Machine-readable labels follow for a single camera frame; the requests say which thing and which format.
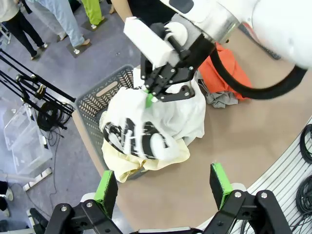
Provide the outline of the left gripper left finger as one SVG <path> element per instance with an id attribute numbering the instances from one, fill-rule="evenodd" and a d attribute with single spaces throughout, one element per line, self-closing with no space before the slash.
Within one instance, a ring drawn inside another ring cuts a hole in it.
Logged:
<path id="1" fill-rule="evenodd" d="M 114 172 L 105 171 L 91 199 L 81 201 L 75 207 L 67 203 L 55 206 L 45 233 L 81 234 L 85 230 L 93 230 L 97 234 L 122 233 L 112 221 L 117 193 Z"/>

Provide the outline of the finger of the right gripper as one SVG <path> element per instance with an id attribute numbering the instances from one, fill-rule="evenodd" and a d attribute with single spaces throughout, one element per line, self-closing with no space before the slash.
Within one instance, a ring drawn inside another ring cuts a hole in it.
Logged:
<path id="1" fill-rule="evenodd" d="M 192 87 L 191 81 L 172 84 L 162 87 L 162 89 L 157 93 L 155 89 L 150 91 L 145 86 L 145 93 L 147 93 L 145 107 L 151 107 L 153 103 L 156 102 L 171 102 L 190 99 L 195 96 L 195 90 Z"/>
<path id="2" fill-rule="evenodd" d="M 161 67 L 155 66 L 144 56 L 140 57 L 140 77 L 144 81 L 145 91 L 150 94 L 160 94 L 160 87 L 158 85 L 158 75 Z"/>

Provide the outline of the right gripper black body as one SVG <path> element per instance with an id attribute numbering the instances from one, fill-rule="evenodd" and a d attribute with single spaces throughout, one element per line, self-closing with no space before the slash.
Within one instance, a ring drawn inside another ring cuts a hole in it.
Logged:
<path id="1" fill-rule="evenodd" d="M 167 41 L 173 46 L 174 54 L 165 65 L 152 72 L 153 84 L 178 84 L 190 81 L 195 70 L 215 49 L 215 44 L 202 34 L 191 46 L 184 48 L 174 36 Z"/>

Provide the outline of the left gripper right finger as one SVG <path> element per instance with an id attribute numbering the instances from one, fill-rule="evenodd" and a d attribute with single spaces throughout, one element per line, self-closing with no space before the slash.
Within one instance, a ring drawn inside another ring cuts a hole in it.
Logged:
<path id="1" fill-rule="evenodd" d="M 281 207 L 270 190 L 255 195 L 235 190 L 220 163 L 210 165 L 210 187 L 218 211 L 205 234 L 229 234 L 237 221 L 247 221 L 256 234 L 291 234 Z"/>

